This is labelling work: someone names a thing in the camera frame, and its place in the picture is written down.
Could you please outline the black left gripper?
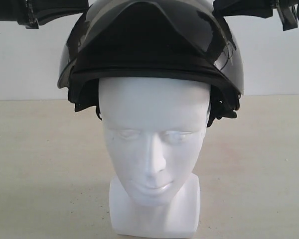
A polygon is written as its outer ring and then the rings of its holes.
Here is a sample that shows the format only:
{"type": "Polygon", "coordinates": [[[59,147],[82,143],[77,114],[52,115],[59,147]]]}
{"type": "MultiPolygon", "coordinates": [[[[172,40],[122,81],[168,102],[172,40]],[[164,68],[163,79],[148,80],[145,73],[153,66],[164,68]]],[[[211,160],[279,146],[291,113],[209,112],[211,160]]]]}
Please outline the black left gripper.
{"type": "Polygon", "coordinates": [[[0,21],[39,29],[39,25],[83,13],[88,8],[88,0],[0,0],[0,21]]]}

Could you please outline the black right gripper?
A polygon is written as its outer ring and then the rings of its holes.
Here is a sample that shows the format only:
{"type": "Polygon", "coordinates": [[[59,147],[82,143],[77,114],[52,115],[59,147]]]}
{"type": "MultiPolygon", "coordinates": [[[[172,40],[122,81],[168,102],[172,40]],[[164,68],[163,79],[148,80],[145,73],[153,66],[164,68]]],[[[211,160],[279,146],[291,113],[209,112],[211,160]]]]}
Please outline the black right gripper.
{"type": "Polygon", "coordinates": [[[215,0],[213,8],[225,16],[254,16],[269,18],[276,9],[283,31],[298,28],[299,0],[215,0]]]}

